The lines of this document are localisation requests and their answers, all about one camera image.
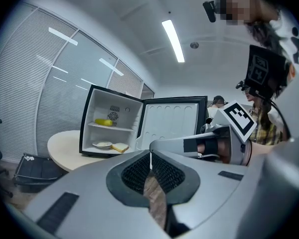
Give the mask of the person's right hand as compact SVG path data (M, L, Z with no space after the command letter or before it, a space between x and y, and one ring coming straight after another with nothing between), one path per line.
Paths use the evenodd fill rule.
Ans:
M225 138L203 139L197 145L197 152L206 161L229 163L231 157L230 141Z

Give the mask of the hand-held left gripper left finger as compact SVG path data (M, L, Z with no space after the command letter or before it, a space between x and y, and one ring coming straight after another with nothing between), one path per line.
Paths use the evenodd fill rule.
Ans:
M149 171L149 151L119 155L67 173L23 212L7 210L23 238L166 239L144 196Z

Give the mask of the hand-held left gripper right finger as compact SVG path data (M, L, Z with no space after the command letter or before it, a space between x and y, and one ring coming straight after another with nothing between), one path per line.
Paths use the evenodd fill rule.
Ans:
M261 177L262 159L249 166L202 161L152 151L152 170L165 192L165 228L154 239L250 239L247 210Z

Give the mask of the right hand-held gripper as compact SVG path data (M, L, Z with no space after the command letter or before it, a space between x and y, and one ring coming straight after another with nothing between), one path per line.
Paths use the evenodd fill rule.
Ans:
M197 146L207 139L225 138L230 141L231 157L228 164L246 165L251 158L252 144L249 137L257 123L236 101L219 109L203 134L154 140L149 146L151 152L171 152L190 158L198 158Z

